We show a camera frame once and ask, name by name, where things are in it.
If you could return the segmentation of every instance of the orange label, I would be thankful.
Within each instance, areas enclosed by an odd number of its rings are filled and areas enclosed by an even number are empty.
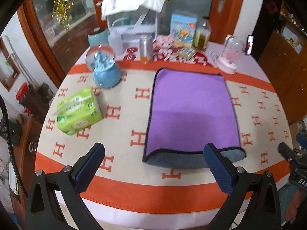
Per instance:
[[[189,28],[195,29],[196,28],[196,23],[190,22],[189,23]]]

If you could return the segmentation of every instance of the screw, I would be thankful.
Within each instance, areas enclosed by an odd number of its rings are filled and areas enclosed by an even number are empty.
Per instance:
[[[35,172],[35,174],[36,174],[37,176],[40,176],[42,173],[43,173],[42,170],[38,170],[38,171]]]
[[[267,170],[267,171],[266,171],[266,175],[267,175],[268,177],[270,177],[270,176],[272,176],[272,172],[269,171],[269,170]]]
[[[237,171],[242,174],[245,172],[245,169],[243,167],[237,167]]]
[[[65,173],[67,173],[67,172],[69,172],[71,169],[72,169],[71,166],[65,166],[65,167],[63,168],[63,171],[64,171]]]

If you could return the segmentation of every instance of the table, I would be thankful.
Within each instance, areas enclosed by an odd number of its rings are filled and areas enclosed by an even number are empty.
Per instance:
[[[222,46],[209,43],[212,51]],[[134,61],[126,55],[134,54]],[[88,190],[81,194],[93,216],[100,221],[139,229],[184,229],[208,224],[227,195],[222,193],[209,169],[173,170],[142,163],[148,123],[151,90],[161,67],[201,73],[221,71],[209,65],[161,61],[143,64],[138,50],[130,47],[119,56],[121,82],[110,90],[94,85],[84,53],[59,88],[41,132],[35,169],[58,172],[73,165],[95,142],[106,148],[106,156]],[[234,75],[222,73],[226,80],[239,123],[242,147],[247,157],[234,163],[248,172],[270,170],[281,188],[288,181],[289,166],[278,153],[280,142],[292,147],[289,126],[281,103],[268,78],[251,56],[238,63]],[[105,119],[72,136],[57,129],[56,105],[77,91],[93,87]],[[57,193],[60,203],[63,198]],[[250,198],[247,195],[240,212]]]

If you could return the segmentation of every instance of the orange border stripe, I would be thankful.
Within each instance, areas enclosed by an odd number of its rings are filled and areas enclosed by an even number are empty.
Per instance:
[[[36,154],[35,170],[45,173],[58,172],[64,167],[40,153]],[[283,160],[267,169],[275,181],[279,181],[289,171],[288,163]],[[148,186],[119,182],[94,176],[87,191],[81,197],[117,209],[148,214],[183,214],[220,208],[227,198],[217,183],[193,186]]]
[[[226,80],[238,82],[245,85],[251,85],[275,93],[274,87],[272,86],[271,83],[265,82],[263,80],[242,73],[235,73],[233,75],[229,75],[223,73],[218,68],[210,66],[201,66],[197,64],[191,65],[186,63],[176,63],[169,61],[156,61],[156,62],[151,62],[150,64],[144,64],[140,61],[117,61],[117,63],[121,69],[157,71],[160,68],[165,67],[174,70],[190,71],[197,73],[210,73],[210,74],[220,73],[221,75],[223,75],[223,77]],[[78,74],[78,73],[91,73],[91,70],[88,69],[86,64],[74,65],[68,74]]]

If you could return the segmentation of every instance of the tissue pack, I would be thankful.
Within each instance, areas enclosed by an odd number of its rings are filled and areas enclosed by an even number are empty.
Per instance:
[[[91,87],[77,92],[57,105],[58,128],[67,135],[73,135],[102,119]]]

